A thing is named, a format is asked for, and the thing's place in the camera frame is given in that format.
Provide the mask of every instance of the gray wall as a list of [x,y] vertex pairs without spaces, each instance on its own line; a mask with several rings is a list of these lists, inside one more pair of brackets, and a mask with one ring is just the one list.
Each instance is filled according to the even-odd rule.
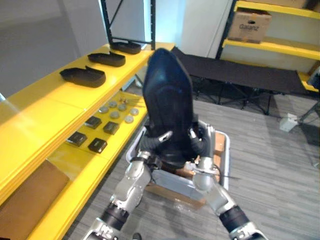
[[[107,0],[110,18],[119,0]],[[145,39],[144,1],[124,1],[118,37]],[[106,44],[97,0],[1,0],[0,93],[8,97]]]
[[[106,1],[110,22],[119,2],[120,0]],[[111,32],[115,37],[145,40],[144,0],[124,0],[111,26]]]

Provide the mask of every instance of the round metal disc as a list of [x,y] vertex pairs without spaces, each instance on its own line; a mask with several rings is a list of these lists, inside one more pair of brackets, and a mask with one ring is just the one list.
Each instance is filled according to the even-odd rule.
[[116,101],[110,101],[109,102],[109,108],[115,108],[117,106],[117,102]]
[[107,106],[102,106],[99,108],[99,113],[105,114],[107,112],[109,112],[109,108]]
[[120,114],[117,111],[113,111],[110,113],[110,118],[112,118],[112,119],[117,119],[119,117],[120,117]]
[[134,117],[131,116],[131,115],[128,115],[124,118],[124,121],[127,123],[127,124],[131,124],[133,121],[134,121]]
[[123,112],[123,111],[127,110],[127,106],[126,106],[124,103],[122,103],[122,104],[120,104],[120,105],[118,106],[118,110],[119,110],[120,112]]
[[137,116],[137,115],[139,114],[139,110],[138,110],[137,108],[132,108],[132,109],[130,110],[130,114],[131,114],[132,116]]

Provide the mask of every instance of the plastic bin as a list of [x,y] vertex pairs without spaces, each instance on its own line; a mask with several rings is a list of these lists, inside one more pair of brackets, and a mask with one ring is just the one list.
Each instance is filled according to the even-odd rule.
[[[138,144],[143,136],[143,134],[146,132],[146,128],[144,127],[137,137],[134,139],[133,143],[129,147],[128,151],[126,152],[125,159],[128,163],[130,163],[131,159],[137,155],[138,152]],[[225,148],[224,152],[221,154],[221,164],[220,164],[220,170],[221,170],[221,185],[228,190],[229,189],[229,172],[230,172],[230,138],[227,134],[221,131],[216,131],[217,133],[223,134],[225,136]],[[203,198],[202,194],[200,194],[192,180],[189,180],[187,178],[184,178],[182,176],[178,176],[175,174],[172,174],[170,172],[164,171],[164,170],[154,170],[152,172],[152,177],[155,180],[156,184],[164,187],[166,189],[169,189],[171,191],[174,191],[176,193],[185,195],[193,200],[200,200]]]

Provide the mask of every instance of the white electrical box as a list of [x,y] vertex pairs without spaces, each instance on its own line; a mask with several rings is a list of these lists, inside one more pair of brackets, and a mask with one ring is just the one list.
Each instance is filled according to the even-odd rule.
[[287,113],[280,121],[280,130],[290,132],[295,126],[298,125],[298,117],[291,113]]

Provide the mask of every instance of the white wall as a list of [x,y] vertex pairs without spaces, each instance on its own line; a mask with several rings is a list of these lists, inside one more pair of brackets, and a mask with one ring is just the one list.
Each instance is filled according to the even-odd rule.
[[0,92],[8,97],[106,42],[96,0],[1,0]]
[[155,6],[155,40],[180,47],[186,0],[158,0]]
[[211,58],[216,56],[232,0],[186,0],[181,50]]

